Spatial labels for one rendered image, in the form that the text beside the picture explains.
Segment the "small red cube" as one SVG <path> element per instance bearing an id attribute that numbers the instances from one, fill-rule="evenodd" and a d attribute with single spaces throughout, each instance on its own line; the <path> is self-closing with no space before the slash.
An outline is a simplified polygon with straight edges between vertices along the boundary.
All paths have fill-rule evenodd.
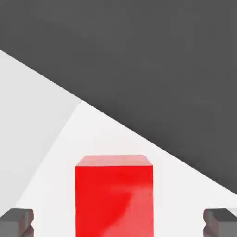
<path id="1" fill-rule="evenodd" d="M 154 237 L 153 165 L 88 155 L 75 167 L 75 237 Z"/>

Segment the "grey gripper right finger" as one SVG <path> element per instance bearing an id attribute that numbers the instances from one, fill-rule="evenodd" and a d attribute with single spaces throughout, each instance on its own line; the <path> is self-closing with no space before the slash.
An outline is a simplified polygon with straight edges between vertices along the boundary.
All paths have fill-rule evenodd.
<path id="1" fill-rule="evenodd" d="M 237 237 L 237 217 L 228 209 L 205 209 L 203 220 L 203 237 Z"/>

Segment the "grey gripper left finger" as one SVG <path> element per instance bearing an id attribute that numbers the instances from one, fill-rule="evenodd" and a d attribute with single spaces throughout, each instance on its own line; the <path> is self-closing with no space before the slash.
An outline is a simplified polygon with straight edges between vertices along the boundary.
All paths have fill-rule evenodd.
<path id="1" fill-rule="evenodd" d="M 34 237 L 32 209 L 11 208 L 0 217 L 0 237 Z"/>

